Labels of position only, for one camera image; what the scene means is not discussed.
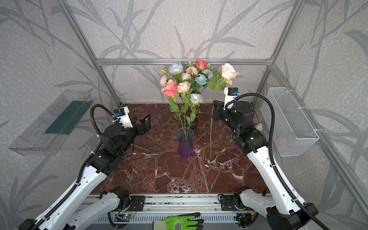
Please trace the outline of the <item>red glass vase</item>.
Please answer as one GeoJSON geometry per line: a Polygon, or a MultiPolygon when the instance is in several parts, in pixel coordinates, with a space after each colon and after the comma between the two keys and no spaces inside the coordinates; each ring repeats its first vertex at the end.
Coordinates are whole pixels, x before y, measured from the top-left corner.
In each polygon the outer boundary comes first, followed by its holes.
{"type": "Polygon", "coordinates": [[[191,113],[189,118],[190,118],[190,128],[195,129],[198,126],[197,115],[195,115],[194,113],[191,113]]]}

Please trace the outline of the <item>light blue flower stem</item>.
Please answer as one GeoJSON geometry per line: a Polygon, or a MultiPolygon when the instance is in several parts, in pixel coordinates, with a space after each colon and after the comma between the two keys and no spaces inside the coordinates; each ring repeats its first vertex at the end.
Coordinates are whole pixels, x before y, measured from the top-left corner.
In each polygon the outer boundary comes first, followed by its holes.
{"type": "Polygon", "coordinates": [[[213,79],[213,72],[209,69],[202,70],[202,72],[195,77],[195,81],[201,86],[206,85],[211,79],[213,79]]]}

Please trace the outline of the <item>blue purple glass vase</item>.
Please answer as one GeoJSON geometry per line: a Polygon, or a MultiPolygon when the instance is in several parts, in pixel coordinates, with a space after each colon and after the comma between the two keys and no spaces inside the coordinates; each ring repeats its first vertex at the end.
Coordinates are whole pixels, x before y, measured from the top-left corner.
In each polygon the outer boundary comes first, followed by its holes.
{"type": "Polygon", "coordinates": [[[178,154],[184,159],[190,159],[195,154],[193,146],[194,132],[190,128],[180,128],[176,132],[176,139],[179,142],[178,154]]]}

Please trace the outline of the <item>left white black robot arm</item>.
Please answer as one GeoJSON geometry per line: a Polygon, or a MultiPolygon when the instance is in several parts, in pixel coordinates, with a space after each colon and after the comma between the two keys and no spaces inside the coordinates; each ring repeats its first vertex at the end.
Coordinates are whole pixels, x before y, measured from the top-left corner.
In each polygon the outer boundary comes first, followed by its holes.
{"type": "Polygon", "coordinates": [[[120,107],[114,112],[101,104],[90,109],[91,123],[100,139],[96,149],[83,162],[76,180],[43,213],[35,219],[26,219],[20,230],[84,230],[103,214],[117,208],[129,207],[129,192],[121,187],[114,188],[101,200],[77,212],[86,197],[122,162],[136,136],[145,135],[151,128],[151,115],[137,120],[129,118],[128,107],[120,107]],[[101,132],[94,116],[96,108],[101,108],[112,117],[113,124],[101,132]]]}

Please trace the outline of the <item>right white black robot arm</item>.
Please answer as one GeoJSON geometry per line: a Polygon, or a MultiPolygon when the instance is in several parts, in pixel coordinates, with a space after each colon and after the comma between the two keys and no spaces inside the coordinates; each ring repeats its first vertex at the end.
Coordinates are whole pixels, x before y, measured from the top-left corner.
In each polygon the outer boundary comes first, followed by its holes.
{"type": "Polygon", "coordinates": [[[233,97],[228,102],[213,101],[214,120],[224,121],[233,131],[232,138],[237,146],[247,155],[263,178],[271,198],[242,187],[234,192],[235,204],[238,209],[252,208],[267,222],[273,230],[298,230],[311,220],[326,230],[316,215],[318,209],[312,203],[307,203],[289,182],[273,155],[273,133],[276,114],[271,102],[264,96],[254,94],[269,106],[271,111],[271,125],[269,136],[263,134],[253,126],[254,111],[249,102],[242,101],[244,94],[233,97]]]}

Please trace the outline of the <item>pink red rose stem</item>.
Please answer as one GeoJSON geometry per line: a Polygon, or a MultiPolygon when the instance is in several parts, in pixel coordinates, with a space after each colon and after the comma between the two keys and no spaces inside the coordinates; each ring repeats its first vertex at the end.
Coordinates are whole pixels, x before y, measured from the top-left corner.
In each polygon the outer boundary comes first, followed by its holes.
{"type": "Polygon", "coordinates": [[[207,63],[202,59],[197,59],[196,67],[197,67],[198,74],[200,74],[202,70],[207,69],[207,63]]]}

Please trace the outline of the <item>cream white rose stem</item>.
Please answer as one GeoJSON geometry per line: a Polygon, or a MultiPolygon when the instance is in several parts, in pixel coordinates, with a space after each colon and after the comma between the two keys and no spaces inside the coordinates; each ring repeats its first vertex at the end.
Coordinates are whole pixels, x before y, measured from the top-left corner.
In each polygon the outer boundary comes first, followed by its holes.
{"type": "MultiPolygon", "coordinates": [[[[215,100],[218,97],[218,93],[225,89],[227,85],[232,85],[232,79],[238,76],[239,73],[234,69],[234,67],[225,63],[221,66],[221,72],[215,71],[213,74],[212,80],[208,81],[208,87],[215,92],[215,100]]],[[[213,153],[213,144],[212,144],[212,131],[213,131],[213,118],[212,114],[214,112],[214,106],[212,106],[211,110],[211,121],[210,121],[210,155],[209,160],[212,160],[215,154],[213,153]]]]}

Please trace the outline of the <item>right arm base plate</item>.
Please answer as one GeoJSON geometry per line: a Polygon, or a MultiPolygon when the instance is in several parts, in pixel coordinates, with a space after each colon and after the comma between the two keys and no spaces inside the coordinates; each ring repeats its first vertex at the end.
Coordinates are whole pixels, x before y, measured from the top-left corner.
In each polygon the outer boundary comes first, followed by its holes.
{"type": "Polygon", "coordinates": [[[238,211],[234,203],[234,195],[218,194],[218,202],[222,211],[238,211]]]}

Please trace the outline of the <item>white blue rose stem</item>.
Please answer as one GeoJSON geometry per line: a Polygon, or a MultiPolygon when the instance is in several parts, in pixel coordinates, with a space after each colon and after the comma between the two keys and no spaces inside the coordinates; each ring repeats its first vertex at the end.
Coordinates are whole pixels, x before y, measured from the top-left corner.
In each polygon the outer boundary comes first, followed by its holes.
{"type": "Polygon", "coordinates": [[[181,62],[172,64],[168,69],[168,73],[171,80],[178,83],[183,82],[182,74],[184,74],[184,67],[181,62]]]}

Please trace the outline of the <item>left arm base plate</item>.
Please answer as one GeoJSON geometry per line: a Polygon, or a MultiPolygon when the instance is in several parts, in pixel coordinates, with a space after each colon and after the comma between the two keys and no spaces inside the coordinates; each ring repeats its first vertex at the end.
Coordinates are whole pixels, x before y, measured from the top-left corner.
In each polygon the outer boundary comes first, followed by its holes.
{"type": "Polygon", "coordinates": [[[124,209],[124,211],[142,212],[145,204],[145,198],[146,197],[144,195],[130,196],[128,206],[124,209]]]}

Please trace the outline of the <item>peach rose stem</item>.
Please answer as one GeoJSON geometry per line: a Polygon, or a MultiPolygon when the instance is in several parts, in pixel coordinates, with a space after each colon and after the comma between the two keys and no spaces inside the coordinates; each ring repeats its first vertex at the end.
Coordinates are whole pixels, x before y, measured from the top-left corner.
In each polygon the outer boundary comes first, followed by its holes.
{"type": "Polygon", "coordinates": [[[164,76],[161,77],[161,79],[160,79],[160,85],[162,87],[165,87],[165,86],[171,85],[171,84],[175,84],[176,85],[177,84],[177,81],[171,79],[168,75],[164,75],[164,76]]]}

